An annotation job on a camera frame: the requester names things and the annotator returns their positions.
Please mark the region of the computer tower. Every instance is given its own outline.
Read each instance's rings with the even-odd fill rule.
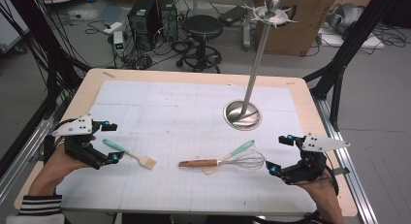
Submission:
[[[127,15],[133,39],[144,45],[144,50],[154,49],[154,35],[161,28],[156,0],[137,0]]]
[[[174,0],[157,0],[162,23],[163,39],[166,42],[178,40],[177,8]]]

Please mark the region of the robotic hand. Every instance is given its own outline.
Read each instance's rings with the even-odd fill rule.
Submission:
[[[45,138],[45,163],[54,152],[55,137],[64,139],[68,155],[96,170],[108,164],[118,163],[124,152],[112,152],[105,155],[93,148],[90,143],[93,134],[100,129],[100,126],[102,131],[115,131],[117,129],[116,124],[110,124],[108,121],[94,121],[90,114],[59,123],[52,132],[52,136],[48,135]]]
[[[300,150],[301,160],[296,165],[284,169],[280,165],[266,161],[270,175],[280,177],[286,184],[291,185],[300,181],[314,181],[324,173],[324,170],[328,170],[332,177],[335,193],[338,194],[338,184],[333,171],[326,164],[327,157],[323,152],[350,146],[349,143],[313,134],[308,134],[303,138],[292,135],[280,136],[278,140],[281,144],[296,144]]]

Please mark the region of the whisk handle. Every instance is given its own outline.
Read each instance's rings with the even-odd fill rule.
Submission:
[[[230,157],[235,156],[236,154],[238,154],[238,153],[242,152],[243,150],[249,148],[253,144],[254,144],[254,140],[250,140],[247,143],[240,145],[237,149],[233,150],[230,153]]]
[[[216,159],[181,161],[178,163],[178,167],[188,167],[188,168],[214,167],[217,165],[218,165],[218,161]]]

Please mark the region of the aluminum rail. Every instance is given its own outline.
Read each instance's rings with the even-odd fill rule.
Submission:
[[[341,140],[342,137],[340,132],[334,130],[332,123],[330,122],[331,109],[327,100],[320,100],[313,97],[314,103],[317,106],[318,114],[321,115],[323,119],[324,127],[326,128],[330,138]],[[375,217],[374,211],[371,204],[366,197],[364,188],[360,182],[360,178],[354,167],[353,161],[351,160],[350,154],[347,148],[340,148],[334,151],[338,159],[341,168],[347,168],[350,173],[345,175],[347,184],[351,190],[354,201],[356,202],[357,209],[359,210],[361,219],[364,224],[377,224],[377,218]]]
[[[14,188],[16,181],[29,164],[30,159],[35,155],[36,151],[43,143],[43,139],[53,126],[53,121],[53,117],[50,117],[48,120],[42,120],[42,122],[39,123],[15,161],[13,161],[12,165],[1,177],[0,206],[3,204],[10,191]]]

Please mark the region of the chair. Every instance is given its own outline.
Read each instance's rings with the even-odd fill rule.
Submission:
[[[223,25],[212,16],[197,15],[188,17],[182,24],[183,31],[199,45],[192,46],[184,51],[182,57],[176,62],[181,67],[183,62],[193,68],[193,72],[214,67],[220,74],[217,64],[222,60],[221,53],[212,47],[206,46],[206,41],[215,39],[223,33]]]

